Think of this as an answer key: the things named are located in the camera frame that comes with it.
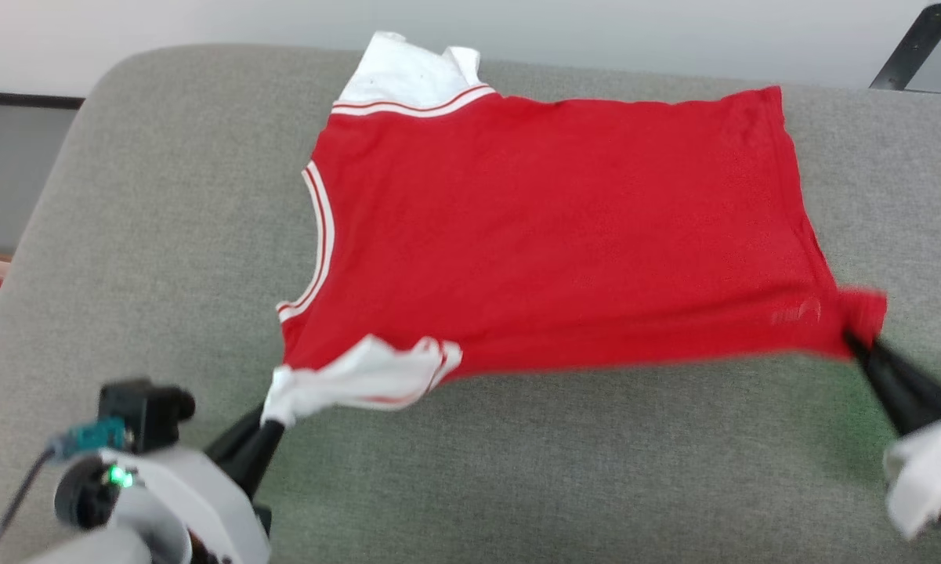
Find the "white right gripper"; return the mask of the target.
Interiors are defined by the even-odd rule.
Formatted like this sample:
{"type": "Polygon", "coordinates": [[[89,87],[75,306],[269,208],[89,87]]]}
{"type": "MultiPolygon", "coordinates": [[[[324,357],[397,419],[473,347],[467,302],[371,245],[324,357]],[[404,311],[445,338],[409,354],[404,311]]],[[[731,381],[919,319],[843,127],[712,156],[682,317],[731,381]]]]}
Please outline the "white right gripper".
{"type": "Polygon", "coordinates": [[[885,343],[843,339],[894,432],[903,436],[885,451],[885,503],[896,531],[913,540],[941,521],[941,420],[918,429],[919,415],[941,415],[941,385],[885,343]]]}

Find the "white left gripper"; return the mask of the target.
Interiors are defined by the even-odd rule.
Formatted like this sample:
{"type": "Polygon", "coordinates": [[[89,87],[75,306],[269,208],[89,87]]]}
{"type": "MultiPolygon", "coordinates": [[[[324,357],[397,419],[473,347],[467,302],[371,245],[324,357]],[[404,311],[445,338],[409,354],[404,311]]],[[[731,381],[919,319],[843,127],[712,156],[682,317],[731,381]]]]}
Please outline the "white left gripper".
{"type": "Polygon", "coordinates": [[[134,486],[148,490],[211,553],[233,563],[267,563],[270,540],[247,495],[258,492],[285,426],[262,422],[263,410],[241,415],[204,453],[179,446],[147,456],[104,449],[102,461],[130,472],[134,486]],[[231,479],[213,461],[231,464],[231,479]]]}

